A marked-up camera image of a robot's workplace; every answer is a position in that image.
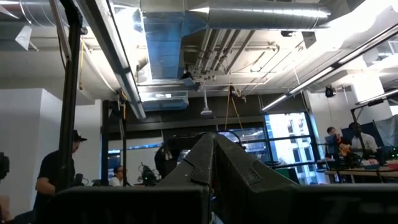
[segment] cable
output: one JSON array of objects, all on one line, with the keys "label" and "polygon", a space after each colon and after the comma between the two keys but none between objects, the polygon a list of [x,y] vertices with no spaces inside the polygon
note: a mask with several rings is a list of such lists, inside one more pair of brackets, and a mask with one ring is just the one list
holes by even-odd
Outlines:
[{"label": "cable", "polygon": [[83,75],[83,58],[85,56],[84,52],[84,45],[85,45],[85,36],[81,36],[81,48],[80,48],[80,78],[79,78],[79,90],[83,90],[83,82],[81,81],[81,77]]},{"label": "cable", "polygon": [[65,71],[67,71],[67,66],[65,65],[65,61],[64,61],[63,55],[62,55],[62,48],[61,48],[61,39],[60,39],[60,35],[57,34],[57,36],[58,36],[58,47],[59,47],[59,49],[60,49],[60,55],[61,55],[61,60],[62,60],[63,69],[64,69]]},{"label": "cable", "polygon": [[229,74],[229,80],[228,80],[228,99],[227,99],[227,104],[226,104],[226,115],[225,115],[225,127],[224,129],[226,130],[226,125],[228,124],[228,110],[229,110],[229,97],[231,94],[231,74]]},{"label": "cable", "polygon": [[234,101],[233,97],[232,97],[232,104],[234,105],[235,113],[236,113],[236,116],[238,117],[239,125],[241,126],[241,129],[243,130],[243,126],[242,126],[242,123],[241,123],[241,118],[239,117],[238,110],[236,109],[235,101]]}]

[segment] overhead lamp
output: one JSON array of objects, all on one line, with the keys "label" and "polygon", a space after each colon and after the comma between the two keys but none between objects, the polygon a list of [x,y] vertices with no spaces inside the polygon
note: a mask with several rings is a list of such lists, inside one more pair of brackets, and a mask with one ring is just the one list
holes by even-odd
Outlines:
[{"label": "overhead lamp", "polygon": [[362,46],[357,48],[355,51],[353,51],[352,53],[350,53],[346,57],[342,58],[337,63],[332,64],[330,67],[324,69],[322,72],[316,74],[315,76],[313,76],[309,80],[307,80],[307,81],[303,82],[302,84],[300,84],[298,87],[294,88],[290,92],[286,93],[285,95],[283,95],[280,98],[276,99],[275,101],[273,101],[269,105],[265,106],[262,109],[262,111],[266,112],[267,110],[269,110],[272,107],[274,107],[276,104],[288,99],[291,96],[294,96],[296,93],[298,93],[299,91],[302,91],[304,88],[308,87],[312,83],[315,83],[315,82],[319,81],[321,78],[325,77],[326,75],[329,75],[329,73],[331,73],[332,71],[341,68],[342,66],[346,65],[348,62],[351,62],[352,60],[358,58],[359,56],[362,56],[363,54],[365,54],[369,50],[375,48],[378,44],[380,44],[380,43],[390,39],[391,37],[397,35],[397,33],[398,33],[398,24],[394,25],[393,27],[391,27],[390,29],[384,31],[383,33],[375,36],[373,39],[371,39],[370,41],[366,42],[365,44],[363,44]]},{"label": "overhead lamp", "polygon": [[356,105],[362,105],[362,104],[369,103],[369,102],[372,102],[372,101],[385,99],[385,98],[387,98],[389,96],[392,96],[392,95],[395,95],[395,94],[398,94],[398,89],[389,91],[389,92],[381,94],[379,96],[372,97],[372,98],[367,99],[367,100],[360,101],[360,102],[356,103]]},{"label": "overhead lamp", "polygon": [[275,105],[277,105],[278,103],[280,103],[281,101],[285,100],[287,98],[287,95],[282,95],[281,97],[279,97],[278,99],[276,99],[274,102],[268,104],[266,107],[264,107],[262,109],[262,112],[266,112],[267,110],[273,108]]},{"label": "overhead lamp", "polygon": [[300,92],[301,90],[303,90],[304,88],[308,87],[309,85],[311,85],[312,83],[318,81],[319,79],[323,78],[325,75],[328,75],[330,72],[333,71],[333,68],[328,67],[326,69],[324,69],[322,72],[318,73],[317,75],[314,75],[312,78],[310,78],[309,80],[303,82],[302,84],[300,84],[298,87],[294,88],[293,90],[291,90],[289,92],[290,95],[294,95],[298,92]]}]

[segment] black t-shirt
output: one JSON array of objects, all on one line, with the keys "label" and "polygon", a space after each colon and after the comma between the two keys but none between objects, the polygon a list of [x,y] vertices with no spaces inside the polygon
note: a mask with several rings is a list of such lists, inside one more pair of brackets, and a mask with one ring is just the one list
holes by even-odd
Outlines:
[{"label": "black t-shirt", "polygon": [[[73,181],[75,177],[75,163],[72,159],[70,158],[70,180]],[[60,174],[60,151],[54,151],[51,152],[50,154],[46,155],[42,161],[42,165],[40,166],[40,172],[39,176],[37,177],[38,179],[41,177],[46,177],[49,179],[50,184],[55,185],[56,181],[58,180],[58,176]],[[48,200],[50,200],[51,195],[46,195],[42,194],[40,192],[37,192],[36,195],[36,200],[35,200],[35,205],[34,209],[38,210],[45,205]]]}]

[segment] black cap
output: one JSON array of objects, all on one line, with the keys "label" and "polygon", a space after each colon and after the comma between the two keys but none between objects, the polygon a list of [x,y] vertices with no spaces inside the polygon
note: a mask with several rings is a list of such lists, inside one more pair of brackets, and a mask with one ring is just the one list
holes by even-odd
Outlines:
[{"label": "black cap", "polygon": [[87,139],[82,138],[80,133],[77,130],[73,130],[73,141],[74,142],[82,142],[82,141],[87,141]]}]

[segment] black panel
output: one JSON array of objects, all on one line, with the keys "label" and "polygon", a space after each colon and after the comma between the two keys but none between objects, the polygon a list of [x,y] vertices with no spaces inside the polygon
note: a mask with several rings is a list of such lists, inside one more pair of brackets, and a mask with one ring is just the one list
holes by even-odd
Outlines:
[{"label": "black panel", "polygon": [[[261,95],[260,99],[263,105],[267,105],[279,96],[279,94]],[[213,116],[211,118],[204,118],[200,115],[204,107],[203,98],[190,98],[189,106],[185,110],[147,112],[147,119],[143,121],[139,121],[129,107],[127,110],[127,130],[142,131],[225,124],[227,99],[226,96],[208,98],[209,109],[213,111]],[[261,123],[263,121],[264,118],[261,111],[259,95],[247,96],[246,102],[240,99],[235,99],[234,101],[242,123]],[[295,98],[290,98],[277,105],[270,110],[269,113],[296,113],[303,111],[305,111],[303,99],[301,95],[297,95]],[[112,115],[110,123],[112,125],[109,131],[118,132],[119,120],[116,114]],[[228,110],[228,124],[239,124],[232,103],[230,103]]]}]

